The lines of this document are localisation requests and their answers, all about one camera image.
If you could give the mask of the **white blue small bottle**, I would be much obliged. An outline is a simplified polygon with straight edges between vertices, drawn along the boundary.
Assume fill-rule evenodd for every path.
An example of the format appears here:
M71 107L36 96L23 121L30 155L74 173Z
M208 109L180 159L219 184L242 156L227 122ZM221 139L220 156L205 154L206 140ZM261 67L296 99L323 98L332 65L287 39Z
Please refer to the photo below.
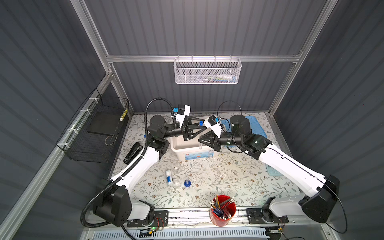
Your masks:
M169 186L173 184L173 178L172 178L172 171L171 170L166 171L166 179L167 179L167 184Z

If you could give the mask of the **clear glass flask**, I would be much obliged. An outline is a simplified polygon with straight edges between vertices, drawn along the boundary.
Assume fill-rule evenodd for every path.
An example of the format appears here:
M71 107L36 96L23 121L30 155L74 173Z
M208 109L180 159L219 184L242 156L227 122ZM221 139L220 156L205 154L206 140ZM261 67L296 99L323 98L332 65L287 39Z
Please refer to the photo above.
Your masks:
M179 174L179 173L181 172L181 170L182 170L181 163L180 163L180 162L174 162L174 163L172 163L172 168L171 168L171 170L172 170L173 175L177 175L177 174Z

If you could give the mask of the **black stapler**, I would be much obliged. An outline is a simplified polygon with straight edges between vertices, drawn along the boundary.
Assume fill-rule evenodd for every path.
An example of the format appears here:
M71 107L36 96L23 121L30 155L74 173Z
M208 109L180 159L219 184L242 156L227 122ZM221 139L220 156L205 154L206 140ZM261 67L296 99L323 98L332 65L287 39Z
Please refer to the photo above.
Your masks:
M129 153L124 158L123 162L126 165L129 165L130 162L142 151L143 146L139 142L135 142L132 148L130 149Z

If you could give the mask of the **red pencil cup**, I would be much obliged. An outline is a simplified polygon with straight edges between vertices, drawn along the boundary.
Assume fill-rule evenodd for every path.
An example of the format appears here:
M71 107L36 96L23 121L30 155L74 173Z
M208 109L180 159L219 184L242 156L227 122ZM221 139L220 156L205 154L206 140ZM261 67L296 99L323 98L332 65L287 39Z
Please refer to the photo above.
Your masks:
M218 227L226 226L237 212L234 199L227 195L216 195L211 201L210 219Z

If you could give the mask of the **blue bottle cap piece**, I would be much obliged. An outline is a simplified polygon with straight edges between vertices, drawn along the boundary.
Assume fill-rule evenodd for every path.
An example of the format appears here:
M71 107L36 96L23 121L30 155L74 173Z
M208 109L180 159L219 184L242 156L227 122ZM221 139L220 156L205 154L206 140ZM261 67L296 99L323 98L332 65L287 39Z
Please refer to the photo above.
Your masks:
M190 180L185 180L185 181L184 181L184 186L185 186L186 188L190 187L191 184L192 184L192 182L191 182Z

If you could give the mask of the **yellow item in basket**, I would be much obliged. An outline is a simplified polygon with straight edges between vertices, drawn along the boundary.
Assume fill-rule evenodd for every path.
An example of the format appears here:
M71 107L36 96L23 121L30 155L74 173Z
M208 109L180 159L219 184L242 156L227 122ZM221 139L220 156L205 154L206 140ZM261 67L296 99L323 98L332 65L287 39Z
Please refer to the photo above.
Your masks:
M124 120L124 118L126 117L128 113L128 109L125 109L124 112L122 113L121 117L120 117L120 121L122 122Z

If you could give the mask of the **teal calculator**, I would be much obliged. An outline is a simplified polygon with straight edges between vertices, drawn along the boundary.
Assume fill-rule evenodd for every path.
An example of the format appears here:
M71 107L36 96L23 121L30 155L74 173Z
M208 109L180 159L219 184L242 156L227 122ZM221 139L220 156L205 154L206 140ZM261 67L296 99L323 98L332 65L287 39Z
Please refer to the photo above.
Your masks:
M272 177L282 176L282 174L279 171L277 171L276 169L274 169L273 167L271 167L269 165L266 165L266 169L267 169L268 174Z

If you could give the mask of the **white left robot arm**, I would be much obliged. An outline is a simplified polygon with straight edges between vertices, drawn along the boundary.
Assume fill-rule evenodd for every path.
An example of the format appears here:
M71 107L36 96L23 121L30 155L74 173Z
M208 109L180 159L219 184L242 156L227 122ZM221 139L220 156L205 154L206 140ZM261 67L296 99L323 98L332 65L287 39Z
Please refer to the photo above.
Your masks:
M168 139L182 136L185 141L196 138L208 128L205 119L192 117L190 106L171 107L172 123L160 115L150 120L144 114L145 143L136 142L126 157L126 167L110 178L84 207L80 222L86 228L99 228L109 224L122 227L128 221L141 221L150 225L155 218L153 205L132 202L130 194L142 176L159 162L170 145Z

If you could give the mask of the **white plastic storage bin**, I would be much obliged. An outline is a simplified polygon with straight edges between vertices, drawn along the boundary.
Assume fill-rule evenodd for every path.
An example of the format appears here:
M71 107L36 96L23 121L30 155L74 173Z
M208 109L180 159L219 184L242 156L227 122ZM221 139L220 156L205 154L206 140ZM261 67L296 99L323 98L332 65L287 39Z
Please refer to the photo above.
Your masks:
M202 133L198 134L197 137L187 141L184 141L183 136L170 137L169 142L171 150L176 154L179 161L191 161L202 158L217 157L219 152L216 152L209 146L198 142L198 139L210 130L211 129L206 129Z

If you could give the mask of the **blue plastic bin lid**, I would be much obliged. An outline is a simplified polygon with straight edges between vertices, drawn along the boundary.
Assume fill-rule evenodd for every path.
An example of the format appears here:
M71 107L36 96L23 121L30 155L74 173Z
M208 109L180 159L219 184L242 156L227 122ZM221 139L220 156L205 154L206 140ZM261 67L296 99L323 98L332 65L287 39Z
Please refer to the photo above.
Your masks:
M226 130L219 138L222 146L258 148L269 143L265 131L253 116L234 115L222 123Z

